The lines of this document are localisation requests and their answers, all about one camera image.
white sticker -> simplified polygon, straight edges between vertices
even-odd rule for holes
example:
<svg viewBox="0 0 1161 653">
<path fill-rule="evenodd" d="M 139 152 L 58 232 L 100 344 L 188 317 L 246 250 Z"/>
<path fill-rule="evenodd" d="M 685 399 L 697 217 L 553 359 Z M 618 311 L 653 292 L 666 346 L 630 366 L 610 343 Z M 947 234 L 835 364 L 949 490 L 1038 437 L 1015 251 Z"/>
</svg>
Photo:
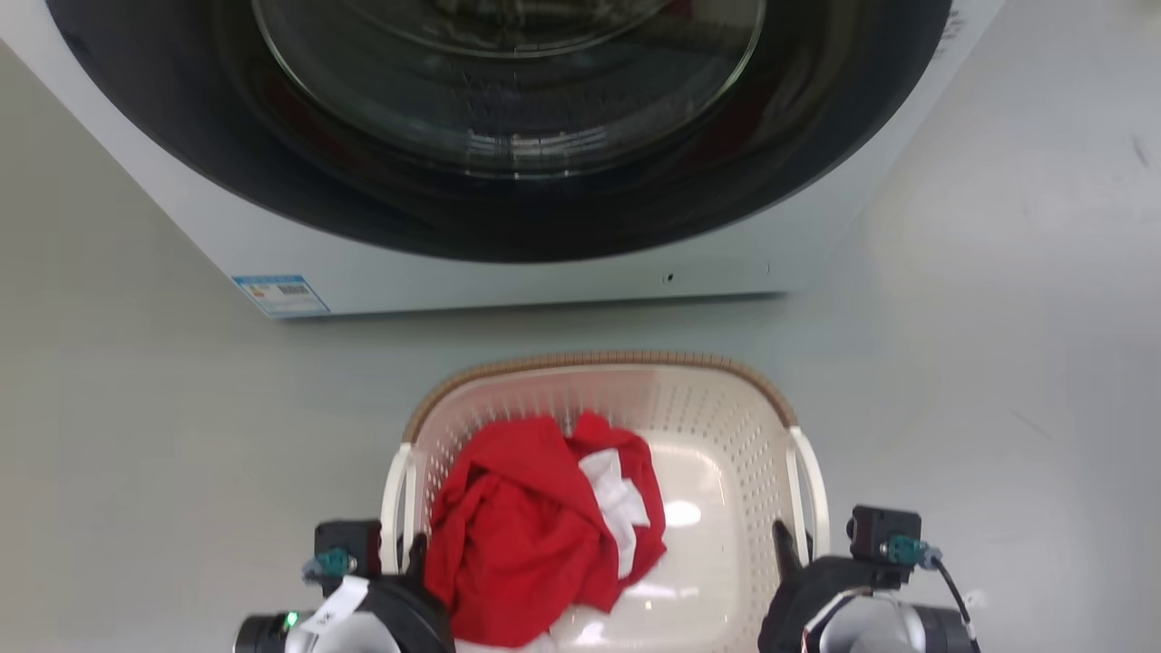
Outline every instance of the white sticker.
<svg viewBox="0 0 1161 653">
<path fill-rule="evenodd" d="M 233 281 L 271 317 L 308 317 L 331 313 L 302 277 L 235 277 Z"/>
<path fill-rule="evenodd" d="M 300 629 L 317 636 L 326 634 L 355 613 L 359 605 L 367 598 L 367 579 L 342 576 L 342 584 L 334 590 L 309 619 L 298 625 Z"/>
</svg>

white tag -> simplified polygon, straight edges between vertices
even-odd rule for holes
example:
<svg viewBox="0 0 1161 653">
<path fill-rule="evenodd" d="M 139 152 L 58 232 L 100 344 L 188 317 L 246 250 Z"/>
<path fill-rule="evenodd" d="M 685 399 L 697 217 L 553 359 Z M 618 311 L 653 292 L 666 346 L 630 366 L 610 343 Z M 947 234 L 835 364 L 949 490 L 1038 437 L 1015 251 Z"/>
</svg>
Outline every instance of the white tag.
<svg viewBox="0 0 1161 653">
<path fill-rule="evenodd" d="M 367 579 L 342 576 L 342 584 L 326 600 L 318 611 L 298 625 L 300 629 L 317 636 L 326 634 L 331 629 L 342 623 L 355 612 L 367 598 Z"/>
</svg>

brown basket rim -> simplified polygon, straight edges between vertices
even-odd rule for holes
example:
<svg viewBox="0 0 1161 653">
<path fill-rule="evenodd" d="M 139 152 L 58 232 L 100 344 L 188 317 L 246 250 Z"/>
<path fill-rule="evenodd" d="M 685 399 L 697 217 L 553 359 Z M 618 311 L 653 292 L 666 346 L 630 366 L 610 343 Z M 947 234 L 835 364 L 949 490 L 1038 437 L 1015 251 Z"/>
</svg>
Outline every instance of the brown basket rim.
<svg viewBox="0 0 1161 653">
<path fill-rule="evenodd" d="M 414 444 L 419 436 L 419 430 L 427 421 L 432 410 L 455 389 L 486 379 L 489 376 L 500 376 L 504 374 L 517 374 L 521 372 L 534 372 L 538 369 L 582 367 L 591 365 L 669 365 L 675 367 L 700 367 L 704 369 L 715 369 L 733 374 L 747 381 L 755 389 L 762 393 L 774 407 L 783 426 L 789 429 L 798 426 L 798 416 L 786 396 L 760 373 L 723 356 L 704 353 L 684 353 L 672 351 L 594 351 L 576 353 L 555 353 L 533 356 L 527 358 L 515 358 L 499 363 L 478 365 L 464 369 L 437 386 L 419 403 L 416 411 L 408 422 L 408 429 L 403 433 L 403 442 Z"/>
</svg>

white plastic basket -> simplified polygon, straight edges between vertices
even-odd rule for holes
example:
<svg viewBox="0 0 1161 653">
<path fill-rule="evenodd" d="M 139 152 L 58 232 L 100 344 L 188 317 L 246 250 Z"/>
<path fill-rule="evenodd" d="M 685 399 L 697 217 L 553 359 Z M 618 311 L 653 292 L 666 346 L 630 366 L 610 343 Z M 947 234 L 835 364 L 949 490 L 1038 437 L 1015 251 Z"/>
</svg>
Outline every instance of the white plastic basket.
<svg viewBox="0 0 1161 653">
<path fill-rule="evenodd" d="M 550 356 L 478 367 L 445 382 L 416 411 L 388 474 L 384 568 L 396 566 L 401 534 L 408 546 L 428 531 L 432 502 L 481 426 L 553 415 L 568 433 L 583 411 L 649 443 L 669 552 L 612 613 L 570 608 L 550 630 L 560 651 L 756 651 L 779 582 L 774 519 L 791 528 L 803 561 L 808 515 L 815 555 L 828 553 L 830 525 L 819 464 L 789 404 L 767 380 L 724 358 Z"/>
</svg>

red clothing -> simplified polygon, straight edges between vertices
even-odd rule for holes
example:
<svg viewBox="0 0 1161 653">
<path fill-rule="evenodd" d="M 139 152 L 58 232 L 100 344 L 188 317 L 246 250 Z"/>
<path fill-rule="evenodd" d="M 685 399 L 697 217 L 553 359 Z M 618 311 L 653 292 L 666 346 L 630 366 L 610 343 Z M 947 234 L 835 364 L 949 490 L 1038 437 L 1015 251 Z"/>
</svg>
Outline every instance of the red clothing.
<svg viewBox="0 0 1161 653">
<path fill-rule="evenodd" d="M 644 500 L 633 572 L 616 577 L 616 543 L 577 460 L 616 449 Z M 425 583 L 459 639 L 518 647 L 574 603 L 608 611 L 665 552 L 665 514 L 649 445 L 585 414 L 571 438 L 551 417 L 497 422 L 460 452 L 432 507 Z"/>
</svg>

